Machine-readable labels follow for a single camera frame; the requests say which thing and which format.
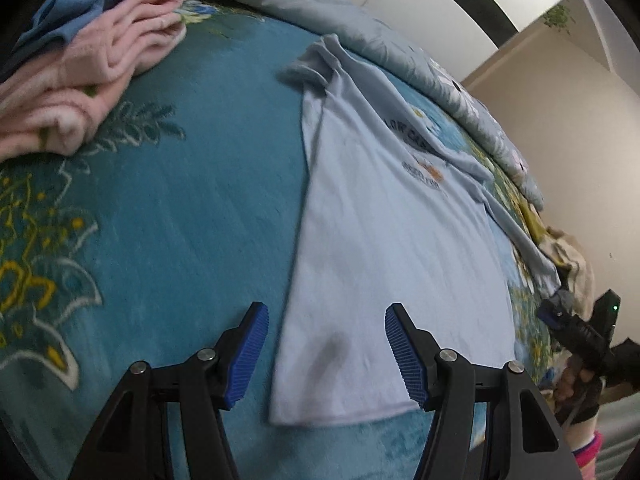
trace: human hand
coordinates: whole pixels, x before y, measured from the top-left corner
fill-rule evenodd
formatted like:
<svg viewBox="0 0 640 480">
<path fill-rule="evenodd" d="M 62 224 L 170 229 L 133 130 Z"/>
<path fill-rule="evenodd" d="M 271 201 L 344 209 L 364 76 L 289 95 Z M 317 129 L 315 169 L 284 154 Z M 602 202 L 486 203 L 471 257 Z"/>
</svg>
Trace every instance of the human hand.
<svg viewBox="0 0 640 480">
<path fill-rule="evenodd" d="M 570 366 L 564 369 L 562 375 L 560 376 L 560 380 L 556 385 L 556 390 L 554 391 L 554 399 L 556 403 L 562 404 L 567 402 L 574 397 L 574 386 L 575 380 L 580 377 L 580 380 L 584 383 L 590 383 L 593 380 L 594 373 L 590 370 L 583 368 L 578 373 L 576 373 Z"/>
</svg>

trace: pink sleeve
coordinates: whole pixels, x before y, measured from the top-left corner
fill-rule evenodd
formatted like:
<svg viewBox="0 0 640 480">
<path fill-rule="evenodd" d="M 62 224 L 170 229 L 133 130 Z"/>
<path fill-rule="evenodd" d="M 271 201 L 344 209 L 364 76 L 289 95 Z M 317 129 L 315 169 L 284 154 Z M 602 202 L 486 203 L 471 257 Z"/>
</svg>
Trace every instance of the pink sleeve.
<svg viewBox="0 0 640 480">
<path fill-rule="evenodd" d="M 602 435 L 596 431 L 593 440 L 589 444 L 574 451 L 575 460 L 584 480 L 595 480 L 596 457 L 601 447 Z"/>
</svg>

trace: light blue t-shirt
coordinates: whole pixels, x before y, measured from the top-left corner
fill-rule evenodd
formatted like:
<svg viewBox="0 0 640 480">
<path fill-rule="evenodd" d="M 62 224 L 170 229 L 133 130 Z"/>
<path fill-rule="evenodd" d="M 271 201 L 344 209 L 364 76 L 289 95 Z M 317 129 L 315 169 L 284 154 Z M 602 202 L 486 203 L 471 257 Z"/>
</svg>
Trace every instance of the light blue t-shirt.
<svg viewBox="0 0 640 480">
<path fill-rule="evenodd" d="M 336 36 L 294 64 L 305 83 L 309 165 L 298 250 L 274 370 L 271 421 L 353 424 L 414 409 L 385 335 L 404 304 L 418 328 L 475 364 L 514 358 L 510 298 L 491 215 L 539 281 L 553 264 L 437 128 Z"/>
</svg>

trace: pink towel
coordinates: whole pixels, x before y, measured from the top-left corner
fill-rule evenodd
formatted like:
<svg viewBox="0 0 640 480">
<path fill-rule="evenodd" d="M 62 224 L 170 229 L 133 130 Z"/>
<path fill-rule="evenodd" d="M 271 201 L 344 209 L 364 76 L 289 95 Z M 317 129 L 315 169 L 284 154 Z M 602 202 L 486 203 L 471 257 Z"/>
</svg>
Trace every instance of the pink towel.
<svg viewBox="0 0 640 480">
<path fill-rule="evenodd" d="M 124 0 L 63 50 L 20 67 L 0 85 L 0 161 L 44 150 L 70 155 L 93 139 L 131 77 L 184 38 L 184 23 L 174 12 L 181 3 Z"/>
<path fill-rule="evenodd" d="M 592 460 L 594 460 L 600 452 L 601 447 L 602 434 L 599 431 L 596 431 L 591 443 L 589 443 L 582 449 L 579 449 L 578 451 L 574 451 L 575 460 L 578 463 L 578 467 L 582 469 L 584 466 L 588 465 Z"/>
</svg>

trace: bed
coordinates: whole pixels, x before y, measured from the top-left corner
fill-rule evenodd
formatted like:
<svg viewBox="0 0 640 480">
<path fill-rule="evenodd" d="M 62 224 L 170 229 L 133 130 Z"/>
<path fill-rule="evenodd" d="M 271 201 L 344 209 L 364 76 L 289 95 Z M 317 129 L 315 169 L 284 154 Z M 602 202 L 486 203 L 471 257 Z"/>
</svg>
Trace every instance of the bed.
<svg viewBox="0 0 640 480">
<path fill-rule="evenodd" d="M 243 479 L 404 479 L 431 416 L 327 429 L 268 424 L 271 369 L 308 179 L 300 89 L 282 69 L 318 38 L 221 0 L 187 0 L 188 33 L 135 79 L 75 156 L 0 170 L 0 420 L 41 479 L 66 478 L 97 413 L 138 359 L 174 364 L 259 300 L 271 329 L 246 397 L 225 413 Z M 433 100 L 387 73 L 407 102 L 493 174 L 492 194 L 526 231 L 522 193 Z M 552 357 L 540 294 L 492 231 L 508 282 L 516 357 L 541 381 Z M 475 443 L 484 406 L 476 409 Z M 186 479 L 179 414 L 174 468 Z"/>
</svg>

